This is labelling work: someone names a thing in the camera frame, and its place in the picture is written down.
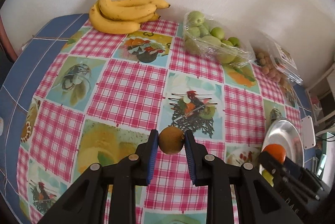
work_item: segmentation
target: silver plate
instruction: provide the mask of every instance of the silver plate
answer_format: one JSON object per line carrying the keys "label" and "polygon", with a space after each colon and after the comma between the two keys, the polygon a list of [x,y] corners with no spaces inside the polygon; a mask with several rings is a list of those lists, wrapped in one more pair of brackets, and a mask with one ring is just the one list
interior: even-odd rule
{"label": "silver plate", "polygon": [[303,144],[298,131],[289,120],[282,117],[272,123],[265,135],[262,151],[269,144],[282,145],[286,150],[286,156],[304,167]]}

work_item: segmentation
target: tablecloth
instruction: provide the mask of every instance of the tablecloth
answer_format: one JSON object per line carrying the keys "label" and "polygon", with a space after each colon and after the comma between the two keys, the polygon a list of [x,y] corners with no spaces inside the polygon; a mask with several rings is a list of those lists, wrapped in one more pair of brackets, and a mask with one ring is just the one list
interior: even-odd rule
{"label": "tablecloth", "polygon": [[[189,93],[215,108],[175,121],[195,107],[185,100]],[[192,127],[197,142],[227,163],[256,165],[273,109],[300,131],[290,91],[256,64],[236,71],[186,53],[181,24],[158,20],[110,35],[88,20],[64,44],[27,110],[17,163],[20,207],[37,223],[91,163],[117,163],[151,129],[168,125]],[[137,223],[205,223],[206,209],[207,188],[192,185],[184,149],[158,150],[151,184],[136,187]]]}

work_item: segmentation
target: metal screw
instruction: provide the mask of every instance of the metal screw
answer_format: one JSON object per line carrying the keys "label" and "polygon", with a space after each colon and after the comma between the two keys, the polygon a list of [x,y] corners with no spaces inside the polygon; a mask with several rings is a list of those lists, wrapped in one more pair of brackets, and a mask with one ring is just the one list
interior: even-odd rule
{"label": "metal screw", "polygon": [[252,165],[251,163],[244,163],[244,164],[243,164],[243,167],[244,167],[244,169],[246,169],[246,170],[251,170],[251,169],[254,168],[253,165]]}
{"label": "metal screw", "polygon": [[95,164],[91,164],[90,169],[91,169],[92,171],[99,170],[99,169],[100,169],[100,164],[97,164],[97,163],[95,163]]}
{"label": "metal screw", "polygon": [[128,159],[131,161],[136,161],[138,160],[139,156],[137,154],[131,154],[129,155]]}
{"label": "metal screw", "polygon": [[207,154],[206,156],[205,156],[205,160],[206,161],[213,161],[215,159],[215,157],[212,155],[212,154]]}

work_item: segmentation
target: bag of green apples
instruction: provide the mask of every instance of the bag of green apples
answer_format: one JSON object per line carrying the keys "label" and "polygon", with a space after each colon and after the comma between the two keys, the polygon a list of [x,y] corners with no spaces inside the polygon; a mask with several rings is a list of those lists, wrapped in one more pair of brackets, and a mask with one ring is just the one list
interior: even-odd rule
{"label": "bag of green apples", "polygon": [[187,52],[215,58],[222,65],[241,68],[256,59],[247,39],[200,11],[185,14],[183,35]]}

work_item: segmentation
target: bunch of bananas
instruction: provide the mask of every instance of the bunch of bananas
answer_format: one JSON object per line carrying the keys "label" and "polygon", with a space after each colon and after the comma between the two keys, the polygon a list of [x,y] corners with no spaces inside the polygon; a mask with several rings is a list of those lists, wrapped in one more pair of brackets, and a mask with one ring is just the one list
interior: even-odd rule
{"label": "bunch of bananas", "polygon": [[160,18],[156,9],[168,8],[165,0],[97,0],[89,10],[92,26],[108,34],[128,34],[141,23]]}

